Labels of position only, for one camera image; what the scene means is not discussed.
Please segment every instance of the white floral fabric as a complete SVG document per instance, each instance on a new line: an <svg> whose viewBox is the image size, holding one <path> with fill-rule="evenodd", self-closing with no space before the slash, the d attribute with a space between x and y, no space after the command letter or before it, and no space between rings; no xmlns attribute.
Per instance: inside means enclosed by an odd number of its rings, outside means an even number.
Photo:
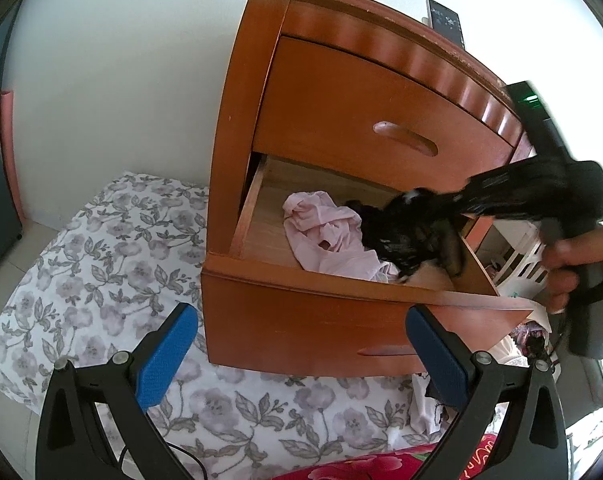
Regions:
<svg viewBox="0 0 603 480"><path fill-rule="evenodd" d="M185 301L200 316L208 189L125 173L46 247L0 315L0 389L39 413L53 363L97 365L132 350ZM208 362L203 325L149 414L210 478L293 468L437 441L410 426L411 378L283 376ZM115 453L123 442L104 406ZM194 462L182 456L199 478Z"/></svg>

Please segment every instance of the white wall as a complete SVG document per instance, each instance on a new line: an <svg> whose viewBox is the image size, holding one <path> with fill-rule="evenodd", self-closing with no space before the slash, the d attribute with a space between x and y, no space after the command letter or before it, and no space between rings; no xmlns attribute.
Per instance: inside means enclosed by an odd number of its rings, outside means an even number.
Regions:
<svg viewBox="0 0 603 480"><path fill-rule="evenodd" d="M378 0L421 19L425 0ZM603 30L581 0L438 0L468 51L531 79L603 163ZM245 0L25 0L9 47L26 211L60 227L123 170L206 182Z"/></svg>

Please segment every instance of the blue gripper pad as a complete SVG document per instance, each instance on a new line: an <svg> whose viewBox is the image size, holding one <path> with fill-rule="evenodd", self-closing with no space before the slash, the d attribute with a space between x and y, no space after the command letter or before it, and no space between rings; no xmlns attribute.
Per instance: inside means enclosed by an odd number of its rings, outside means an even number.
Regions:
<svg viewBox="0 0 603 480"><path fill-rule="evenodd" d="M185 303L180 303L176 308L180 308L182 305L184 305L182 313L178 314L163 339L156 344L152 354L137 371L135 396L144 412L150 406L159 404L164 398L174 374L197 336L199 326L197 311L192 305ZM171 320L171 316L166 319L164 324ZM159 330L151 332L146 337L163 332L162 328L163 325Z"/></svg>
<svg viewBox="0 0 603 480"><path fill-rule="evenodd" d="M446 339L456 337L445 331L426 306L414 306L408 310L406 334L412 346L430 374L442 402L460 412L469 399L469 377L438 332ZM470 363L470 351L466 350Z"/></svg>

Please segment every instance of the human hand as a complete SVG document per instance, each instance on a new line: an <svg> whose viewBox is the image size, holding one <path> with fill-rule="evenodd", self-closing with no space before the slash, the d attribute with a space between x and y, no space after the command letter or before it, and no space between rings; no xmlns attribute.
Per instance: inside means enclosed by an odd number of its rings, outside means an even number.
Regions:
<svg viewBox="0 0 603 480"><path fill-rule="evenodd" d="M579 283L576 273L562 267L603 262L603 227L547 246L541 262L549 271L546 308L550 314L557 314L566 307L568 294Z"/></svg>

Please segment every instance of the silver bolt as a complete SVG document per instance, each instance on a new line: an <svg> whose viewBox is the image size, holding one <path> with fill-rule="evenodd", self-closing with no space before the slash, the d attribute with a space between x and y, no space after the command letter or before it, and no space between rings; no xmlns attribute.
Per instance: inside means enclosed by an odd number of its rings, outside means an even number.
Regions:
<svg viewBox="0 0 603 480"><path fill-rule="evenodd" d="M475 354L475 359L482 365L489 365L493 361L492 355L488 352L480 351Z"/></svg>
<svg viewBox="0 0 603 480"><path fill-rule="evenodd" d="M542 361L541 359L537 359L535 361L535 368L540 372L547 372L549 370L548 363L546 361Z"/></svg>
<svg viewBox="0 0 603 480"><path fill-rule="evenodd" d="M123 365L128 362L128 357L130 354L125 350L118 351L115 355L112 356L112 362L116 365Z"/></svg>
<svg viewBox="0 0 603 480"><path fill-rule="evenodd" d="M55 361L55 370L63 370L68 364L68 359L65 357L60 357Z"/></svg>

